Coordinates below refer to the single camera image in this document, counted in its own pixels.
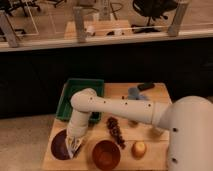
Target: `floor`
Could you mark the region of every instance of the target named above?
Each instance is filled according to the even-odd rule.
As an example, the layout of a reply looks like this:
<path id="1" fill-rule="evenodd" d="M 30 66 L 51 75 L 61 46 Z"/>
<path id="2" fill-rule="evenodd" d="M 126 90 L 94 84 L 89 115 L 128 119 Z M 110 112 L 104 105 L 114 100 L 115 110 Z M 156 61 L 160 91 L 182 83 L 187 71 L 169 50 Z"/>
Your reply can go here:
<path id="1" fill-rule="evenodd" d="M 118 19 L 128 20 L 131 24 L 144 26 L 148 19 L 140 16 L 132 8 L 132 0 L 111 0 L 113 9 L 116 11 Z M 77 0 L 67 0 L 61 2 L 55 8 L 51 1 L 37 0 L 41 7 L 38 12 L 36 8 L 27 8 L 28 17 L 25 17 L 21 8 L 12 12 L 13 17 L 9 20 L 13 28 L 24 28 L 27 35 L 22 40 L 38 40 L 38 39 L 57 39 L 63 38 L 68 21 L 73 21 L 72 7 Z M 100 9 L 100 0 L 97 0 L 93 8 L 84 9 L 84 19 L 93 20 L 93 14 L 98 13 Z M 157 19 L 152 24 L 160 31 L 167 30 L 172 23 L 175 10 L 165 13 L 168 20 Z M 185 14 L 182 29 L 213 29 L 213 3 L 212 0 L 193 0 L 191 1 Z"/>
<path id="2" fill-rule="evenodd" d="M 41 171 L 54 115 L 0 120 L 0 170 Z"/>

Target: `green plastic basket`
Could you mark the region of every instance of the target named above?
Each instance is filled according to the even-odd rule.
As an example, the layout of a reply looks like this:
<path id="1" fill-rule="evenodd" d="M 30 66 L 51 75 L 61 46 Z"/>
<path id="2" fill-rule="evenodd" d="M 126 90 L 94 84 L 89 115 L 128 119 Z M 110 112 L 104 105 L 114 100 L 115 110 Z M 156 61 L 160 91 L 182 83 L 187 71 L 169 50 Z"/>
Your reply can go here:
<path id="1" fill-rule="evenodd" d="M 56 118 L 63 121 L 69 121 L 73 109 L 70 104 L 70 98 L 73 94 L 85 88 L 94 89 L 99 97 L 104 96 L 104 80 L 80 78 L 68 79 L 63 94 L 61 95 L 61 98 L 59 100 L 59 104 L 56 111 Z M 101 113 L 93 112 L 89 119 L 89 122 L 98 123 L 100 119 Z"/>

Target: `wooden table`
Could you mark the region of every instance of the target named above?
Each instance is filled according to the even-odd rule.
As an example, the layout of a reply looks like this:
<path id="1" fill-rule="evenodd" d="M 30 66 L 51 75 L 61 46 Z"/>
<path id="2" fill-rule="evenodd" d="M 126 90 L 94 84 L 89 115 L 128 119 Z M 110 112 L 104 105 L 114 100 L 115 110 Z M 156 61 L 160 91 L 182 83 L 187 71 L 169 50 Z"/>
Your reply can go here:
<path id="1" fill-rule="evenodd" d="M 111 21 L 85 21 L 85 28 L 93 26 L 95 29 L 95 36 L 106 36 L 107 33 L 116 28 L 121 28 L 124 35 L 131 35 L 132 29 L 128 20 L 111 20 Z M 65 39 L 76 38 L 75 23 L 68 22 L 64 34 Z"/>
<path id="2" fill-rule="evenodd" d="M 127 97 L 128 88 L 136 85 L 136 83 L 106 83 L 105 97 L 119 99 L 122 96 Z M 147 95 L 152 101 L 171 103 L 166 87 L 162 83 L 155 83 L 155 88 L 143 91 L 143 94 Z M 103 113 L 101 121 L 89 127 L 85 145 L 81 148 L 78 157 L 65 161 L 56 159 L 50 150 L 52 139 L 58 132 L 66 129 L 67 126 L 67 122 L 55 119 L 43 161 L 43 169 L 98 170 L 91 159 L 91 151 L 97 142 L 104 139 L 111 139 L 106 128 L 106 121 L 110 116 L 112 115 Z M 165 131 L 161 136 L 156 136 L 152 133 L 150 125 L 139 123 L 136 126 L 132 126 L 131 121 L 124 118 L 116 118 L 118 119 L 122 136 L 126 140 L 126 148 L 124 150 L 120 149 L 121 160 L 115 170 L 166 170 L 168 132 Z M 135 140 L 144 140 L 147 145 L 147 152 L 140 160 L 134 159 L 131 155 L 130 149 Z"/>

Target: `black chair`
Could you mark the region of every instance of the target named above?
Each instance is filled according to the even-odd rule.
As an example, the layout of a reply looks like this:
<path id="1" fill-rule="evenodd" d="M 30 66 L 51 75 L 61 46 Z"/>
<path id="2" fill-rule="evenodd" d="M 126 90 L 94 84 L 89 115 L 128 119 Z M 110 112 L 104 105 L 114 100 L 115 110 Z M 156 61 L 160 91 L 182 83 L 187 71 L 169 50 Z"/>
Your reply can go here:
<path id="1" fill-rule="evenodd" d="M 30 6 L 30 7 L 36 7 L 37 10 L 40 12 L 41 8 L 39 5 L 36 4 L 37 0 L 28 0 L 26 2 L 23 2 L 22 0 L 0 0 L 0 9 L 4 10 L 8 15 L 12 15 L 12 11 L 22 8 L 24 15 L 27 17 L 27 12 L 25 10 L 25 6 Z"/>
<path id="2" fill-rule="evenodd" d="M 172 11 L 177 8 L 178 3 L 174 0 L 133 0 L 133 9 L 144 17 L 149 17 L 146 24 L 146 28 L 141 28 L 144 26 L 132 25 L 134 33 L 148 33 L 148 32 L 159 32 L 157 29 L 151 26 L 151 19 L 156 21 L 156 19 L 167 20 L 168 16 L 164 15 L 167 11 Z"/>

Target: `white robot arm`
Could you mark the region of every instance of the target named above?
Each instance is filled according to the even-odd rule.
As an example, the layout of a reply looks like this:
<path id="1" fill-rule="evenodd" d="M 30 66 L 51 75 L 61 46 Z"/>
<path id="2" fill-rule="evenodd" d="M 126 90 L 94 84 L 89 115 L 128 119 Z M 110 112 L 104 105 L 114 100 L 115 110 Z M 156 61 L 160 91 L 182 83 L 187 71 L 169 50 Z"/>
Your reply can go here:
<path id="1" fill-rule="evenodd" d="M 71 98 L 72 117 L 67 136 L 86 134 L 92 112 L 106 112 L 170 131 L 169 171 L 213 170 L 213 105 L 189 96 L 174 104 L 151 101 L 106 99 L 93 89 L 77 92 Z"/>

